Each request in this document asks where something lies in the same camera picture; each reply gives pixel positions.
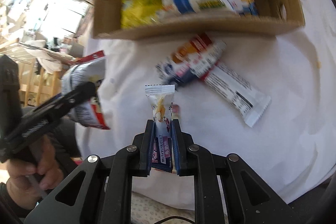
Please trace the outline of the person's left hand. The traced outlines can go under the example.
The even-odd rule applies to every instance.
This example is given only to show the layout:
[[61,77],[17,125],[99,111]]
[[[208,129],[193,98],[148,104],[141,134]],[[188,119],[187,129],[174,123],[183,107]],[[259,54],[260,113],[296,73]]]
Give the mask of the person's left hand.
[[38,165],[19,159],[11,159],[6,164],[9,173],[6,187],[10,198],[21,208],[31,210],[41,195],[28,180],[28,176],[39,174],[43,177],[39,183],[40,190],[55,188],[64,175],[55,159],[55,149],[47,136],[43,137],[42,158]]

